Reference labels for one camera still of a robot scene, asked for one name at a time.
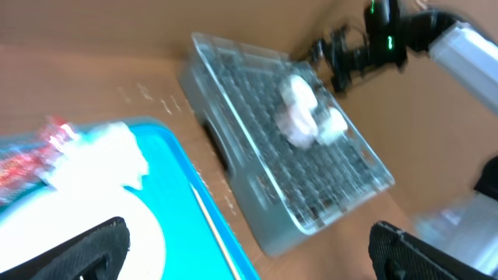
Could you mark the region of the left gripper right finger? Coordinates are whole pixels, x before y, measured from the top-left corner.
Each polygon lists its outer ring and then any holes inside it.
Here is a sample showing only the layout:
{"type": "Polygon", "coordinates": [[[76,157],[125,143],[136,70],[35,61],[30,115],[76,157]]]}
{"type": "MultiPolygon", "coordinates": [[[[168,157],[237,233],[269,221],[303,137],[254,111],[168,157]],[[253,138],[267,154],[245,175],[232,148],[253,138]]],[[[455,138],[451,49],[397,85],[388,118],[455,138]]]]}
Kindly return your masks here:
{"type": "Polygon", "coordinates": [[[385,221],[370,228],[368,253],[378,280],[493,280],[385,221]]]}

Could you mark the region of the white cup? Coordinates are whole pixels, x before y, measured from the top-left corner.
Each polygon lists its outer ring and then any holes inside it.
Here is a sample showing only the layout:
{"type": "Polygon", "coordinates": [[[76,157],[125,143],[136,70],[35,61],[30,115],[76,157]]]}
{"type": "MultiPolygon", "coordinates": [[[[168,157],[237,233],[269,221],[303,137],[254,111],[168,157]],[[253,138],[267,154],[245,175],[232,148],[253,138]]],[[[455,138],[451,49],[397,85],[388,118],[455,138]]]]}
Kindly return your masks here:
{"type": "Polygon", "coordinates": [[[330,145],[349,128],[342,113],[335,107],[328,107],[317,117],[317,127],[317,142],[320,145],[330,145]]]}
{"type": "Polygon", "coordinates": [[[310,111],[314,110],[318,101],[310,85],[299,75],[288,75],[279,85],[279,94],[283,103],[290,107],[298,105],[310,111]]]}

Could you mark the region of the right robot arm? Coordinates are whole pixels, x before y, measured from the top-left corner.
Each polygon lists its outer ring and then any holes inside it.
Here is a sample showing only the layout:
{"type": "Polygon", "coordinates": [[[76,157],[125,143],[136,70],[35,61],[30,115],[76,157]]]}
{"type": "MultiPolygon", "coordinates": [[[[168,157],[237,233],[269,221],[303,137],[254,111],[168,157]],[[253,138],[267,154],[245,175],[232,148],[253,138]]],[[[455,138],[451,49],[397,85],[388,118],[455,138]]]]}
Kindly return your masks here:
{"type": "MultiPolygon", "coordinates": [[[[427,55],[460,82],[492,112],[497,111],[497,45],[475,25],[447,9],[403,13],[397,0],[372,1],[363,18],[363,44],[351,48],[347,26],[331,32],[330,40],[315,40],[308,52],[311,62],[326,60],[337,93],[361,76],[387,65],[403,68],[407,52],[427,55]]],[[[497,276],[497,158],[483,166],[475,195],[449,236],[433,245],[460,262],[497,276]]]]}

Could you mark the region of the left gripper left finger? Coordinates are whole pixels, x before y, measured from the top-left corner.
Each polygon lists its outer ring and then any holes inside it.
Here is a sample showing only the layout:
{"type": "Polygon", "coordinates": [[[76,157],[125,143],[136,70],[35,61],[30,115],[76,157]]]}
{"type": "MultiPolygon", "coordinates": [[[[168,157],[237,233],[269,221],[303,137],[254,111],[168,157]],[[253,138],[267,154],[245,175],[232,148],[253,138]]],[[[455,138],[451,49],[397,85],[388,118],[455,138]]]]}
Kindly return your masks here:
{"type": "Polygon", "coordinates": [[[125,220],[115,216],[1,273],[2,279],[116,280],[130,247],[125,220]]]}

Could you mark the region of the white napkin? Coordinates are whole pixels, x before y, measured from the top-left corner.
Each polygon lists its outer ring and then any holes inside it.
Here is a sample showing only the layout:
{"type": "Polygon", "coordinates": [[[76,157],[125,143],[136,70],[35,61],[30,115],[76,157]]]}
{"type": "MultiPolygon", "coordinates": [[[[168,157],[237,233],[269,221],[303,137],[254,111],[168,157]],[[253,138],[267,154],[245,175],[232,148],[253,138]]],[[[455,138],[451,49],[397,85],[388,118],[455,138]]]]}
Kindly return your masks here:
{"type": "Polygon", "coordinates": [[[101,124],[86,133],[76,133],[64,124],[62,131],[69,133],[68,140],[50,139],[58,154],[41,177],[46,184],[68,192],[143,189],[149,164],[126,123],[101,124]]]}

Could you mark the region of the pink bowl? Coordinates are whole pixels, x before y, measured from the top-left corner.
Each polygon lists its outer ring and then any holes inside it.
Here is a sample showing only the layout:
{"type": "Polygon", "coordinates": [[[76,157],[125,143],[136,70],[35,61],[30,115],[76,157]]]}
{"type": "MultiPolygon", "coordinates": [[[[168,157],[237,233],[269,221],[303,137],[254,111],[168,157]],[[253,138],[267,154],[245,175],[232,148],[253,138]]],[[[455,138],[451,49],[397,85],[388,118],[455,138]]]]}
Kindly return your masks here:
{"type": "Polygon", "coordinates": [[[283,108],[275,122],[287,142],[299,149],[309,149],[318,135],[318,127],[307,108],[298,105],[283,108]]]}

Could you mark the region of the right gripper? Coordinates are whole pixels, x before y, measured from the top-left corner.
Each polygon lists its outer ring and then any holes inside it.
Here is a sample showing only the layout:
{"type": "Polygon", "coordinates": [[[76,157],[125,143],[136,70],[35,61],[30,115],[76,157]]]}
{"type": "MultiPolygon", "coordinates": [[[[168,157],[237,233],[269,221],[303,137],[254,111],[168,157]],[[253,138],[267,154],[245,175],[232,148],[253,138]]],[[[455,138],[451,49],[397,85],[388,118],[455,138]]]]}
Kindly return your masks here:
{"type": "Polygon", "coordinates": [[[345,23],[330,32],[330,39],[316,39],[309,50],[310,63],[316,65],[325,60],[331,69],[331,85],[335,93],[345,93],[352,86],[352,78],[360,78],[386,65],[399,69],[407,61],[407,47],[396,33],[369,35],[360,30],[362,44],[351,48],[347,43],[348,32],[353,28],[345,23]]]}

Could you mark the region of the pink round plate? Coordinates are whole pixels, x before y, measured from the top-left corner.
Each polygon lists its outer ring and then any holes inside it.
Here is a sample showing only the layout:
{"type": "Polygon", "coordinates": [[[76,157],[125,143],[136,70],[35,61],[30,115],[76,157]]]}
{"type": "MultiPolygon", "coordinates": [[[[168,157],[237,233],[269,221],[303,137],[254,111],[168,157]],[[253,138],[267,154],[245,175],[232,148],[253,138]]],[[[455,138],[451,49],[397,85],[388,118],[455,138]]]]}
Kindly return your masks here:
{"type": "Polygon", "coordinates": [[[130,232],[119,279],[161,279],[166,244],[155,215],[136,195],[37,190],[1,210],[1,271],[22,264],[113,217],[130,232]]]}

